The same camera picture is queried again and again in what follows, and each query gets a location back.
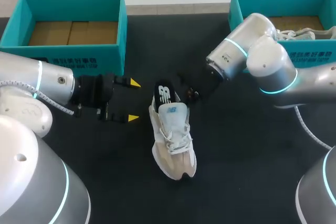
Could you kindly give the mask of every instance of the robotic arm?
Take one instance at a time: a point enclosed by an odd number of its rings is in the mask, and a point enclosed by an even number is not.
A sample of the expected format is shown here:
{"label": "robotic arm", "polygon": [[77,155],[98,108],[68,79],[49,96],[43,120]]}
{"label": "robotic arm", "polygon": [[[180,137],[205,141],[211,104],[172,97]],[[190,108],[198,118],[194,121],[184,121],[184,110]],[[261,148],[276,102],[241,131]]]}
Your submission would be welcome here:
{"label": "robotic arm", "polygon": [[295,68],[286,50],[277,42],[272,22],[251,14],[207,57],[200,79],[188,80],[189,97],[207,97],[221,82],[233,80],[246,67],[261,91],[275,106],[290,108],[336,99],[336,63]]}
{"label": "robotic arm", "polygon": [[[108,113],[114,84],[129,88],[139,88],[139,84],[113,74],[73,75],[69,68],[0,52],[0,115],[17,119],[40,137],[49,132],[53,117],[37,97],[70,115],[80,116],[87,106],[97,109],[99,120],[128,121],[126,115]],[[61,105],[68,102],[77,106],[76,112]]]}

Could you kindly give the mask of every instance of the cardboard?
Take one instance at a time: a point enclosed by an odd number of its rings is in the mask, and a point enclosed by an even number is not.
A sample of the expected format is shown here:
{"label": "cardboard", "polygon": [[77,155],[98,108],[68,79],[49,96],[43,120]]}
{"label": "cardboard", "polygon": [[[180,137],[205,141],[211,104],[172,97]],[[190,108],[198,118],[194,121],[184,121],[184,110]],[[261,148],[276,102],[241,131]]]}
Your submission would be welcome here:
{"label": "cardboard", "polygon": [[29,46],[67,45],[71,22],[36,22]]}
{"label": "cardboard", "polygon": [[85,45],[88,22],[72,22],[68,45]]}
{"label": "cardboard", "polygon": [[36,22],[29,46],[116,44],[118,22]]}

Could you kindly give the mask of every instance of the sneaker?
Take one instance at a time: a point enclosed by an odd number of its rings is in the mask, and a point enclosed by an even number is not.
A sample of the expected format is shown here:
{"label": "sneaker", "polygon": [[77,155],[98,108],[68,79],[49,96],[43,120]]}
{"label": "sneaker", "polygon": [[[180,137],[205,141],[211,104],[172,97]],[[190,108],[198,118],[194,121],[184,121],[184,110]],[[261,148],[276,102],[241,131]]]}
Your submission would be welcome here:
{"label": "sneaker", "polygon": [[312,31],[307,31],[298,35],[298,32],[292,30],[280,31],[277,30],[278,40],[315,40],[315,34]]}
{"label": "sneaker", "polygon": [[315,39],[336,39],[336,26],[327,31],[317,31],[305,28],[299,31],[277,30],[278,40],[315,40]]}
{"label": "sneaker", "polygon": [[149,114],[155,138],[152,153],[159,168],[173,180],[180,180],[184,174],[193,177],[196,156],[190,136],[189,108],[180,101],[169,81],[155,84]]}
{"label": "sneaker", "polygon": [[314,33],[315,39],[336,39],[336,26],[331,27],[327,31],[317,31],[310,28],[305,28],[297,31],[296,35],[301,36],[306,33]]}

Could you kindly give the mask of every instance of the white cable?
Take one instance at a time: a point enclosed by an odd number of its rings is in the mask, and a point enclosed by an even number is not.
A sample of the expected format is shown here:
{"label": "white cable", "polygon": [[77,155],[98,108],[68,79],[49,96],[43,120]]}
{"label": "white cable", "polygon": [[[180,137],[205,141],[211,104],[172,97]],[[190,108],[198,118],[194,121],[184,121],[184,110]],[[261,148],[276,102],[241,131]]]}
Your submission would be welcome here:
{"label": "white cable", "polygon": [[302,116],[300,114],[300,111],[299,111],[299,108],[297,106],[294,107],[295,109],[295,113],[296,113],[296,116],[298,117],[299,119],[299,122],[301,124],[301,126],[303,127],[304,131],[306,131],[308,133],[308,135],[315,141],[317,142],[319,145],[323,146],[324,148],[328,149],[328,150],[331,150],[331,147],[328,145],[328,144],[325,144],[324,142],[322,142],[321,140],[319,140],[309,129],[308,127],[306,126],[306,124],[304,123],[303,119],[302,119]]}
{"label": "white cable", "polygon": [[64,113],[67,113],[69,115],[73,115],[73,113],[74,113],[72,110],[68,110],[67,108],[65,108],[62,105],[58,104],[57,102],[53,101],[52,99],[47,97],[45,94],[43,94],[41,91],[35,89],[33,86],[31,86],[29,84],[25,84],[25,83],[20,82],[20,81],[0,81],[0,87],[1,86],[16,86],[20,89],[26,89],[29,92],[37,94],[39,97],[41,97],[47,103],[49,103],[52,106],[58,108],[59,110],[62,110]]}

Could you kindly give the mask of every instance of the new balance logo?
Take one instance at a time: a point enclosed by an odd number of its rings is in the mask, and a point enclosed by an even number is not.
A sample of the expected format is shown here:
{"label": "new balance logo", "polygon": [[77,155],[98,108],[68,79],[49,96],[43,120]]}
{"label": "new balance logo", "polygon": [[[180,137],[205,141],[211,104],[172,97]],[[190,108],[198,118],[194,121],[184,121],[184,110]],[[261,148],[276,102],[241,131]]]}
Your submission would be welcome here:
{"label": "new balance logo", "polygon": [[160,102],[171,103],[170,91],[168,87],[159,86]]}
{"label": "new balance logo", "polygon": [[174,113],[176,112],[176,107],[171,107],[171,108],[168,108],[167,110],[167,113]]}

